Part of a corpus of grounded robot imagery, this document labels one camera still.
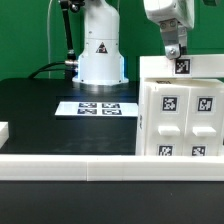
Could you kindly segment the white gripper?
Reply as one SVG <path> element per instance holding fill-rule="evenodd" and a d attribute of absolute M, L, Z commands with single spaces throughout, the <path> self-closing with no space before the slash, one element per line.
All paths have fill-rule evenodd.
<path fill-rule="evenodd" d="M 187 54 L 187 29 L 194 28 L 194 0 L 143 0 L 146 16 L 159 24 L 169 60 Z"/>

